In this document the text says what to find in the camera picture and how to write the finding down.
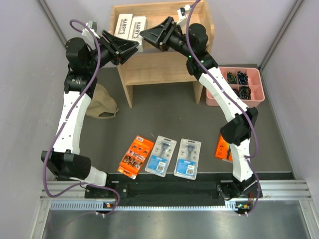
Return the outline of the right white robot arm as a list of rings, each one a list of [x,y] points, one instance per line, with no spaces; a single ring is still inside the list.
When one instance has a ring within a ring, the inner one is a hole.
[[[231,149],[233,179],[230,183],[218,183],[218,193],[225,200],[250,196],[251,187],[257,180],[250,163],[250,139],[256,134],[254,125],[258,110],[248,107],[227,83],[217,62],[206,49],[208,36],[205,27],[193,23],[183,33],[169,16],[161,24],[141,31],[140,35],[161,51],[171,48],[187,57],[189,75],[212,94],[227,120],[220,133]]]

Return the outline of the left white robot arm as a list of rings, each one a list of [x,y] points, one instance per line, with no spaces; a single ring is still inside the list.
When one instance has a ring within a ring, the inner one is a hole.
[[[86,110],[93,98],[98,70],[111,62],[124,64],[138,50],[138,42],[121,39],[107,31],[97,38],[91,49],[81,37],[66,42],[68,73],[64,81],[63,109],[53,146],[43,151],[44,169],[54,175],[96,185],[101,197],[109,197],[113,185],[107,173],[93,167],[88,157],[80,155],[80,135]]]

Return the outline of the white Harry's box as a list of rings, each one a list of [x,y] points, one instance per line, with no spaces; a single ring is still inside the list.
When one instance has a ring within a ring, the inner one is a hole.
[[[140,33],[146,30],[147,24],[148,22],[146,16],[134,16],[132,19],[128,40],[139,43],[137,47],[138,52],[143,52],[144,49],[144,39],[140,36]]]
[[[115,28],[114,36],[127,40],[133,20],[133,14],[119,14],[117,25]]]

